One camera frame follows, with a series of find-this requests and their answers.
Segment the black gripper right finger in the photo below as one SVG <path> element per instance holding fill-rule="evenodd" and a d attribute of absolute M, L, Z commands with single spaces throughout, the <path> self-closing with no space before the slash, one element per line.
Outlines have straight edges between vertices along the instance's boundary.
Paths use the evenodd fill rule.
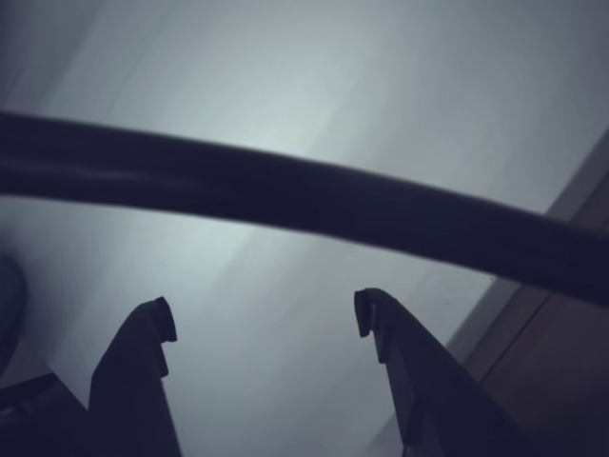
<path fill-rule="evenodd" d="M 404 456 L 524 456 L 515 422 L 397 299 L 354 294 L 361 337 L 386 367 Z"/>

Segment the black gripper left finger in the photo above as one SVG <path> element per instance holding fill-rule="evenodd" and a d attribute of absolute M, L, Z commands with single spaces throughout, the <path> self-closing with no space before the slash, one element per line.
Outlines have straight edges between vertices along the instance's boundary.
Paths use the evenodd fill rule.
<path fill-rule="evenodd" d="M 163 379 L 162 344 L 177 341 L 163 297 L 137 306 L 94 370 L 88 414 L 105 456 L 180 456 Z"/>

